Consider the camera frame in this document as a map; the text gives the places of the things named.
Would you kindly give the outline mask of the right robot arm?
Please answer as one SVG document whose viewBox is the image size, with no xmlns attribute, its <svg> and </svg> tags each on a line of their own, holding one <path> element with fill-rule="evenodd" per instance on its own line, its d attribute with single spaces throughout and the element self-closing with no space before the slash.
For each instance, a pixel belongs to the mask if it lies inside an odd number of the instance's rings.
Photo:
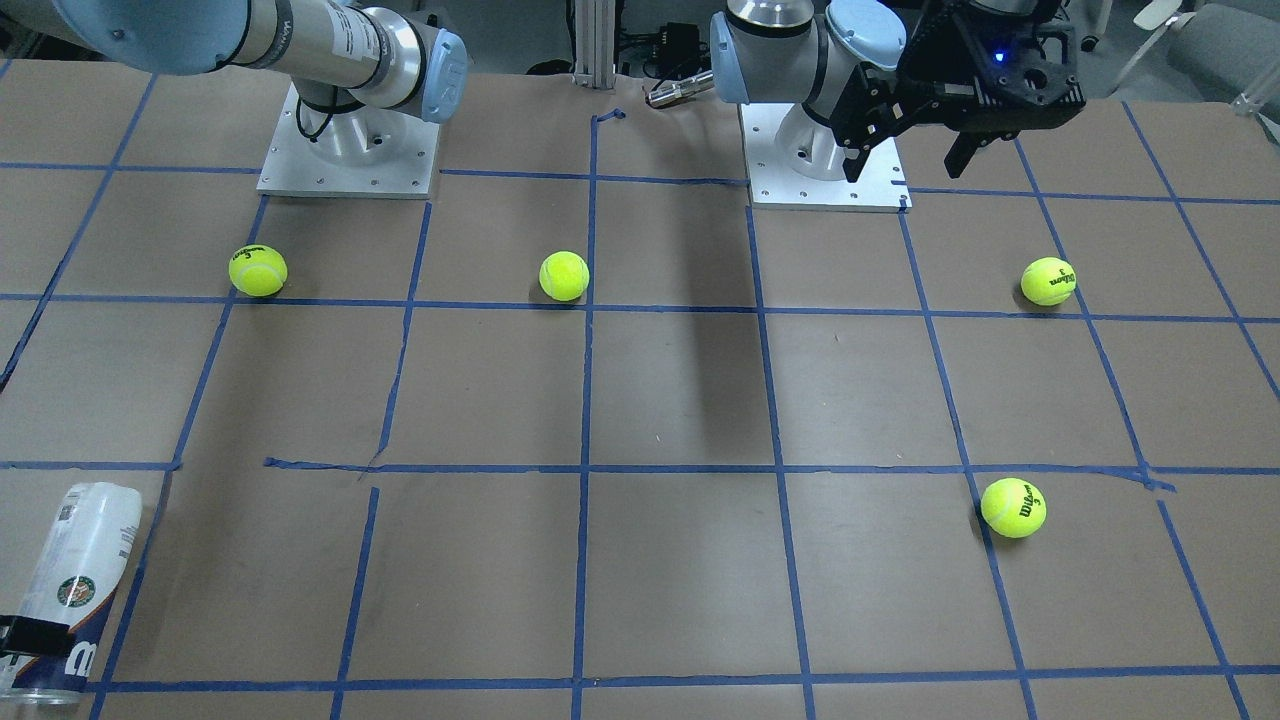
<svg viewBox="0 0 1280 720">
<path fill-rule="evenodd" d="M 457 35 L 352 1 L 5 1 L 3 19 L 160 76 L 289 76 L 285 146 L 259 184 L 278 196 L 425 199 L 468 72 Z M 141 510 L 123 486 L 70 488 L 22 610 L 3 618 L 10 693 L 88 678 Z"/>
</svg>

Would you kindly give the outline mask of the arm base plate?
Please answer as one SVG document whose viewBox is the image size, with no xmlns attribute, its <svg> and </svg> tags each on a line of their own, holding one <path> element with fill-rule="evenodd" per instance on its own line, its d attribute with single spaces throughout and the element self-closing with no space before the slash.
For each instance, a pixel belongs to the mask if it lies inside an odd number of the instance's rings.
<svg viewBox="0 0 1280 720">
<path fill-rule="evenodd" d="M 439 124 L 378 108 L 329 117 L 291 86 L 259 173 L 261 195 L 429 200 Z"/>
<path fill-rule="evenodd" d="M 913 206 L 896 141 L 870 150 L 855 182 L 829 128 L 797 104 L 739 106 L 751 205 L 765 210 L 908 211 Z"/>
</svg>

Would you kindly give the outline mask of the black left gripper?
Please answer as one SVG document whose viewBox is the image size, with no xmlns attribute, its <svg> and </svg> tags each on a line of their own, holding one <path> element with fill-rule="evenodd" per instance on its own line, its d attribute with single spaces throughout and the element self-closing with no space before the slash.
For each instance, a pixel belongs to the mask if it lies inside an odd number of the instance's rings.
<svg viewBox="0 0 1280 720">
<path fill-rule="evenodd" d="M 1085 108 L 1075 28 L 1060 1 L 925 1 L 896 72 L 855 68 L 829 114 L 855 183 L 872 149 L 916 124 L 955 133 L 943 158 L 960 178 L 996 141 L 1055 129 Z"/>
</svg>

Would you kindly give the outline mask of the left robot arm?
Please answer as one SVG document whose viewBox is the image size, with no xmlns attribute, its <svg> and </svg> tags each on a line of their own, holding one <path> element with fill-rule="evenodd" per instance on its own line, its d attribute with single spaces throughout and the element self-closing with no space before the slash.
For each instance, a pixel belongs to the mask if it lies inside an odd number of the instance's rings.
<svg viewBox="0 0 1280 720">
<path fill-rule="evenodd" d="M 870 151 L 914 126 L 955 133 L 957 178 L 975 154 L 1085 108 L 1075 29 L 1056 1 L 924 1 L 913 27 L 882 1 L 730 1 L 710 23 L 724 102 L 786 104 L 797 172 L 856 182 Z"/>
</svg>

